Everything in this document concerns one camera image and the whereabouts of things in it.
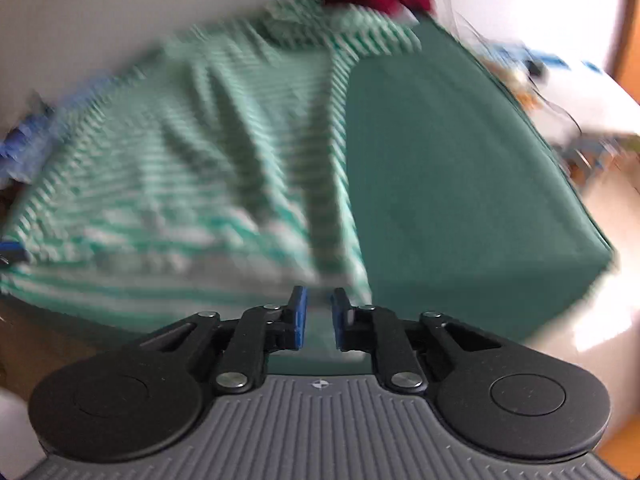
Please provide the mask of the green white striped garment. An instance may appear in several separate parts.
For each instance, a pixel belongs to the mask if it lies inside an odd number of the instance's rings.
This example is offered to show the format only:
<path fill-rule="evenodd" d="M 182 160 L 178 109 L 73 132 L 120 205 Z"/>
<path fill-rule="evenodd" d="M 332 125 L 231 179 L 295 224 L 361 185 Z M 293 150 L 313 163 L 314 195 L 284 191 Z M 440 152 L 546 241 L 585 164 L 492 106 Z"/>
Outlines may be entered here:
<path fill-rule="evenodd" d="M 128 330 L 235 316 L 296 285 L 371 289 L 350 208 L 349 76 L 418 52 L 361 6 L 277 0 L 163 42 L 58 118 L 61 146 L 3 238 L 6 296 Z"/>

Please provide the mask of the blue white patterned cloth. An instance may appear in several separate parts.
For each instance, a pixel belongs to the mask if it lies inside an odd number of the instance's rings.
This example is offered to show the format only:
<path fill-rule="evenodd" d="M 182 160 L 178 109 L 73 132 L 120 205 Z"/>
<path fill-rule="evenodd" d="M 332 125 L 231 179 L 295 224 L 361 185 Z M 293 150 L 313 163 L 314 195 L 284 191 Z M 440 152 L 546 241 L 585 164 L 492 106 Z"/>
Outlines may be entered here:
<path fill-rule="evenodd" d="M 1 142 L 1 187 L 31 184 L 63 138 L 60 114 L 27 115 Z"/>

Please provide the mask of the green bed sheet mattress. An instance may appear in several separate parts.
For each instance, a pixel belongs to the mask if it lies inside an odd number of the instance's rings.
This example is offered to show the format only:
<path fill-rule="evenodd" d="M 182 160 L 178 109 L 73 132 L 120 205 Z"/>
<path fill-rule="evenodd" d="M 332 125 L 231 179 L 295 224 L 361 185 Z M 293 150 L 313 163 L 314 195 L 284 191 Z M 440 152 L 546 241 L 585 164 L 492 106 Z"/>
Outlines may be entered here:
<path fill-rule="evenodd" d="M 516 99 L 430 18 L 279 11 L 291 127 L 277 190 L 321 287 L 303 356 L 335 350 L 329 291 L 522 340 L 582 298 L 610 243 Z"/>

